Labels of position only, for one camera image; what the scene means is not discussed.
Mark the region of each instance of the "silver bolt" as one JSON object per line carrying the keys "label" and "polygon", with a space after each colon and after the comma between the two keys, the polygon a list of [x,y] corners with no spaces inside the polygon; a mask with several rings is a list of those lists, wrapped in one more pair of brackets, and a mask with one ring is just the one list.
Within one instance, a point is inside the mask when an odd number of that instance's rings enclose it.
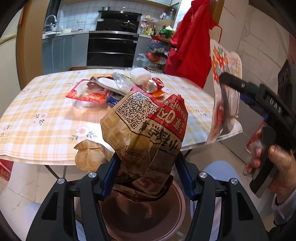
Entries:
{"label": "silver bolt", "polygon": [[234,184],[234,185],[236,185],[236,184],[239,183],[239,181],[238,181],[237,179],[235,179],[235,178],[232,178],[230,181],[231,181],[231,183]]}
{"label": "silver bolt", "polygon": [[90,172],[90,173],[89,173],[89,177],[90,177],[90,178],[94,178],[94,177],[96,177],[96,172]]}
{"label": "silver bolt", "polygon": [[64,182],[65,182],[65,179],[63,179],[63,178],[60,178],[60,179],[57,181],[58,184],[63,184]]}
{"label": "silver bolt", "polygon": [[201,178],[206,178],[207,177],[207,174],[205,172],[200,172],[200,177]]}

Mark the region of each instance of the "human hand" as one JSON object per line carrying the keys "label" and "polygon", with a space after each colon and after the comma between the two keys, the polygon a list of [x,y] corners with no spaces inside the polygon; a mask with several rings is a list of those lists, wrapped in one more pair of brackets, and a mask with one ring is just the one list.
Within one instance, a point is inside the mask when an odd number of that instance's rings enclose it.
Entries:
{"label": "human hand", "polygon": [[[256,133],[257,142],[251,144],[252,159],[246,165],[247,173],[260,166],[260,157],[264,153],[261,139],[261,130]],[[280,146],[272,145],[268,149],[269,160],[278,168],[278,173],[268,188],[276,193],[279,204],[285,202],[296,188],[296,161],[292,152],[283,150]]]}

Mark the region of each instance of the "chrome faucet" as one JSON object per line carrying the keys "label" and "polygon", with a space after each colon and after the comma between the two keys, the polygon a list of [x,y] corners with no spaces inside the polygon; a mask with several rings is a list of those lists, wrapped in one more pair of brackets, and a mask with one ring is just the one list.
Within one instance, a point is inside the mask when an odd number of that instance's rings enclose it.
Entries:
{"label": "chrome faucet", "polygon": [[[51,22],[50,24],[46,24],[47,20],[48,20],[50,17],[53,17],[53,18],[54,18],[53,22]],[[54,29],[53,27],[55,26],[56,23],[57,23],[57,18],[56,18],[56,16],[53,15],[53,14],[51,14],[51,15],[49,15],[49,16],[46,17],[46,19],[45,19],[45,21],[44,21],[44,27],[43,27],[43,29],[47,29],[47,28],[49,28],[50,31],[53,31],[53,29]]]}

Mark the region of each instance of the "red coat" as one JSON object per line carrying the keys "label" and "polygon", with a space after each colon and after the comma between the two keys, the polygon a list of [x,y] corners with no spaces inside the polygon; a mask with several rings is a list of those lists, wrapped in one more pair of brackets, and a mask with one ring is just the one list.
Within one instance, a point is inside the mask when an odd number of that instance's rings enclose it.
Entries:
{"label": "red coat", "polygon": [[211,16],[209,0],[195,0],[172,37],[164,71],[185,77],[204,87],[211,69],[209,29],[218,26]]}

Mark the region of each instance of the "tablecloth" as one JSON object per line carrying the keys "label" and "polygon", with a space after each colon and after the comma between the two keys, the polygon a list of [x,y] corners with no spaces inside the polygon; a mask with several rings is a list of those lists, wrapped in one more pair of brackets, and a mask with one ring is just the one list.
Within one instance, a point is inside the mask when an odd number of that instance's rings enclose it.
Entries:
{"label": "tablecloth", "polygon": [[[14,99],[0,119],[0,158],[44,165],[75,165],[74,146],[89,139],[104,142],[100,126],[107,106],[98,111],[77,109],[65,95],[81,79],[109,69],[88,69],[54,73],[34,78]],[[165,74],[160,78],[169,94],[185,99],[188,123],[181,150],[205,145],[212,122],[214,100],[190,80]],[[238,121],[233,130],[219,140],[242,132]]]}

